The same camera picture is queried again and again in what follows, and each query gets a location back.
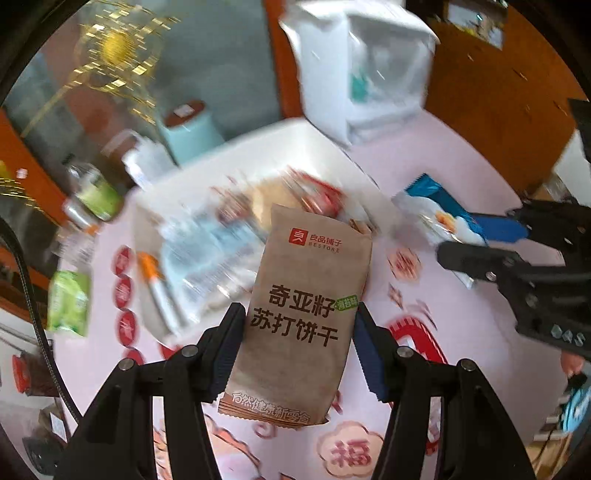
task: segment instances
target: screw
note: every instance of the screw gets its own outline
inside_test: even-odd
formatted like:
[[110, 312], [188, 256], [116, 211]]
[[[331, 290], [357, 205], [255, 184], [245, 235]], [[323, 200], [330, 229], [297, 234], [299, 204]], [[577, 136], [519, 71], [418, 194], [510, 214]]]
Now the screw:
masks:
[[550, 335], [552, 335], [556, 339], [561, 338], [562, 337], [562, 328], [560, 328], [560, 326], [554, 324], [554, 326], [550, 330]]
[[187, 345], [186, 347], [183, 347], [183, 349], [181, 350], [181, 354], [182, 356], [190, 358], [192, 356], [197, 355], [198, 351], [199, 348], [197, 348], [197, 345]]
[[132, 366], [135, 365], [135, 362], [131, 358], [124, 358], [121, 362], [117, 364], [119, 370], [129, 370]]
[[534, 309], [538, 304], [538, 297], [532, 295], [531, 293], [528, 293], [525, 297], [525, 302], [528, 304], [528, 306]]
[[574, 344], [576, 346], [583, 346], [585, 343], [585, 335], [582, 333], [577, 333], [577, 336], [574, 338]]
[[460, 366], [467, 372], [473, 372], [474, 370], [476, 370], [476, 364], [469, 358], [463, 358], [460, 361]]
[[398, 350], [396, 350], [396, 353], [398, 354], [398, 356], [401, 356], [402, 358], [411, 358], [414, 351], [412, 348], [408, 346], [399, 346]]

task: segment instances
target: brown paper snack bag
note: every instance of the brown paper snack bag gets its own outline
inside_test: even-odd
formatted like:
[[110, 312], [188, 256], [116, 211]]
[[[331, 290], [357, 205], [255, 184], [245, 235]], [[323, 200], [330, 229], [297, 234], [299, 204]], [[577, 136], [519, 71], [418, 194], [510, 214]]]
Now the brown paper snack bag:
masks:
[[282, 427], [326, 422], [372, 241], [346, 223], [272, 208], [272, 228], [219, 411]]

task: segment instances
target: green bottle label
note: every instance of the green bottle label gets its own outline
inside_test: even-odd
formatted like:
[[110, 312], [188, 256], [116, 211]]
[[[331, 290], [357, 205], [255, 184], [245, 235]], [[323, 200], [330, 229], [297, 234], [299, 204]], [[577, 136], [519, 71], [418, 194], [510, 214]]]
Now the green bottle label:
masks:
[[119, 211], [123, 200], [102, 175], [88, 182], [78, 192], [77, 197], [86, 208], [103, 221], [110, 220]]

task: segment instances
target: red logo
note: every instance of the red logo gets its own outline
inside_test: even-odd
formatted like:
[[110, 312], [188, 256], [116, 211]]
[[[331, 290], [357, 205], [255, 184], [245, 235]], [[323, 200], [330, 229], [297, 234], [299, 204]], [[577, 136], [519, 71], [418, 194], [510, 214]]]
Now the red logo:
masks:
[[121, 275], [115, 285], [115, 305], [118, 309], [127, 306], [131, 299], [131, 278], [127, 275]]
[[158, 347], [160, 348], [160, 355], [162, 355], [162, 358], [164, 358], [165, 360], [168, 360], [182, 348], [180, 345], [177, 345], [175, 350], [171, 350], [167, 346], [162, 345], [162, 343], [159, 343]]
[[308, 238], [308, 230], [301, 228], [292, 228], [290, 233], [290, 243], [294, 245], [305, 245]]
[[129, 346], [137, 337], [137, 323], [135, 321], [135, 315], [129, 310], [125, 310], [117, 321], [117, 334], [119, 342], [123, 346]]
[[[390, 333], [399, 345], [406, 345], [420, 353], [427, 360], [446, 364], [447, 359], [441, 351], [435, 337], [427, 326], [412, 314], [404, 314], [388, 325]], [[441, 399], [431, 398], [431, 412], [429, 415], [429, 427], [427, 429], [427, 445], [425, 453], [432, 455], [439, 446], [441, 425]]]
[[124, 245], [115, 254], [115, 258], [113, 259], [113, 273], [119, 277], [123, 272], [125, 272], [125, 270], [127, 270], [130, 263], [131, 249]]

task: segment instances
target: pink tablecloth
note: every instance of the pink tablecloth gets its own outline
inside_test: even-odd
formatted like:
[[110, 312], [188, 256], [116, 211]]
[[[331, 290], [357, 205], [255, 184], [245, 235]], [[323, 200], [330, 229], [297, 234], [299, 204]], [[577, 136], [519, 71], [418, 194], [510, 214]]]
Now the pink tablecloth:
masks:
[[[467, 209], [503, 213], [517, 207], [515, 193], [469, 144], [428, 113], [403, 130], [355, 147], [353, 161], [387, 195], [393, 195], [427, 172]], [[116, 306], [114, 262], [121, 246], [132, 245], [129, 212], [101, 232], [93, 260], [93, 303], [86, 339], [56, 336], [57, 363], [68, 389], [82, 412], [117, 362], [128, 355], [159, 361], [163, 352], [156, 340]], [[555, 263], [556, 252], [528, 241], [517, 245], [530, 261]], [[405, 257], [415, 269], [398, 270]], [[119, 265], [129, 276], [131, 296], [126, 308], [137, 312], [133, 295], [139, 281], [134, 256]], [[119, 293], [125, 296], [125, 285]], [[491, 284], [473, 290], [436, 263], [433, 248], [412, 230], [396, 239], [378, 238], [365, 301], [375, 321], [430, 359], [455, 364], [474, 359], [495, 388], [525, 442], [556, 405], [566, 379], [559, 352], [518, 336], [506, 301]], [[158, 471], [168, 478], [161, 404], [155, 402], [154, 428]], [[432, 402], [425, 467], [422, 478], [432, 478], [439, 435], [437, 400]], [[224, 480], [332, 479], [370, 476], [388, 422], [390, 407], [380, 404], [365, 387], [353, 347], [345, 373], [329, 411], [330, 421], [301, 430], [278, 429], [264, 423], [217, 414], [204, 406], [210, 438]]]

